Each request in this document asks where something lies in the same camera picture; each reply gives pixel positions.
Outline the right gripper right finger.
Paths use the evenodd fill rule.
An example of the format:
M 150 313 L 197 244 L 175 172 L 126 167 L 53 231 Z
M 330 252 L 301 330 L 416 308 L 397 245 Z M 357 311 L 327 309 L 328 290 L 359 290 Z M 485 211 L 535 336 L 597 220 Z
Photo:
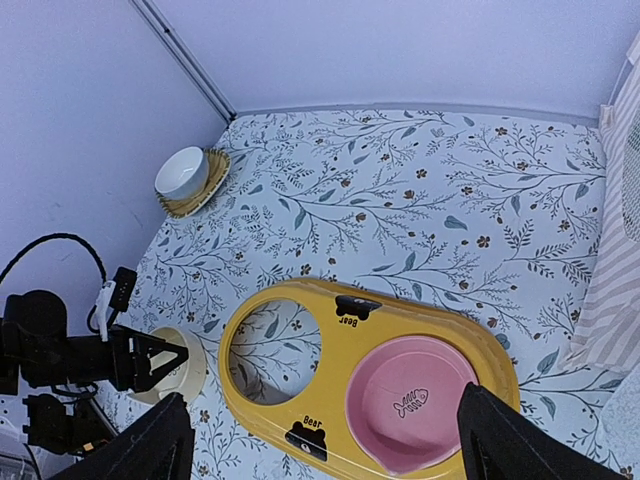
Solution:
M 561 444 L 483 386 L 466 385 L 457 410 L 468 479 L 622 479 Z

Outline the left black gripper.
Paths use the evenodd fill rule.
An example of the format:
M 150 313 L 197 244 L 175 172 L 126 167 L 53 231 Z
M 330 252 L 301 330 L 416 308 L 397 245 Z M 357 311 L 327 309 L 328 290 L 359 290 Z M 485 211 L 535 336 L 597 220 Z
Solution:
M 109 345 L 113 360 L 110 382 L 118 391 L 174 390 L 185 378 L 189 352 L 184 346 L 124 326 L 109 331 Z M 155 357 L 161 353 L 176 357 Z

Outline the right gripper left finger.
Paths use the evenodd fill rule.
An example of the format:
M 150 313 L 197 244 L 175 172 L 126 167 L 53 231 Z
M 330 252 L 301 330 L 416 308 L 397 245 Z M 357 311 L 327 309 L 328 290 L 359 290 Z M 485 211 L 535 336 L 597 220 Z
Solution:
M 195 430 L 182 395 L 171 393 L 98 452 L 56 479 L 183 479 L 192 473 Z

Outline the cream pet bowl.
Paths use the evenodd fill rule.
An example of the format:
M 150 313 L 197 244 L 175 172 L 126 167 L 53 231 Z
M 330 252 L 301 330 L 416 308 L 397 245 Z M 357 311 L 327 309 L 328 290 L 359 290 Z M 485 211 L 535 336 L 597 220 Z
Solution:
M 206 359 L 204 348 L 197 336 L 186 329 L 161 327 L 151 335 L 168 343 L 186 347 L 189 357 L 173 369 L 152 389 L 141 393 L 129 393 L 128 397 L 147 405 L 155 405 L 170 393 L 179 393 L 188 404 L 200 394 L 206 379 Z

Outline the pink pet bowl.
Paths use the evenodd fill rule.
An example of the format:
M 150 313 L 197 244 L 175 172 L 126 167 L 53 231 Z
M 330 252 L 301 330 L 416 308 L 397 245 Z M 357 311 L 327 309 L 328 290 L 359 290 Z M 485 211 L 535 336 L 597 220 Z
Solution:
M 388 341 L 367 354 L 349 380 L 349 430 L 392 475 L 432 467 L 460 450 L 457 411 L 467 384 L 477 382 L 470 362 L 443 340 Z

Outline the pink striped pet tent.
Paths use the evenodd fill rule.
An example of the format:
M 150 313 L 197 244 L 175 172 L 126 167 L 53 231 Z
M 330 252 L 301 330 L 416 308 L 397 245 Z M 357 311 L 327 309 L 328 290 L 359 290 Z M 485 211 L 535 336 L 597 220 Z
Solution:
M 596 265 L 566 366 L 628 373 L 639 364 L 639 40 L 630 72 L 600 110 L 606 188 Z

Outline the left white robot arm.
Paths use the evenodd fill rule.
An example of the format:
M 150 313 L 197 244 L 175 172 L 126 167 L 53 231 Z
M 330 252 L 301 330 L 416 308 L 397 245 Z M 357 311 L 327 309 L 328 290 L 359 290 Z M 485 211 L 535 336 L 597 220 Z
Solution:
M 93 409 L 99 381 L 118 391 L 144 393 L 189 358 L 186 347 L 117 324 L 137 281 L 121 267 L 114 278 L 98 268 L 101 289 L 87 316 L 87 336 L 71 336 L 63 300 L 48 290 L 7 297 L 1 317 L 1 392 L 17 395 L 20 382 L 50 393 L 23 403 L 30 446 L 50 453 L 85 456 L 112 434 Z

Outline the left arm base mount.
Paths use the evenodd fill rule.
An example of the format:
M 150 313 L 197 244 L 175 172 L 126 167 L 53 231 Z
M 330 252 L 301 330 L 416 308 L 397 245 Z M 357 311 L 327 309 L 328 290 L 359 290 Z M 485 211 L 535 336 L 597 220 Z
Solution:
M 28 395 L 27 444 L 57 455 L 86 457 L 110 443 L 117 432 L 93 399 L 63 402 L 51 394 Z

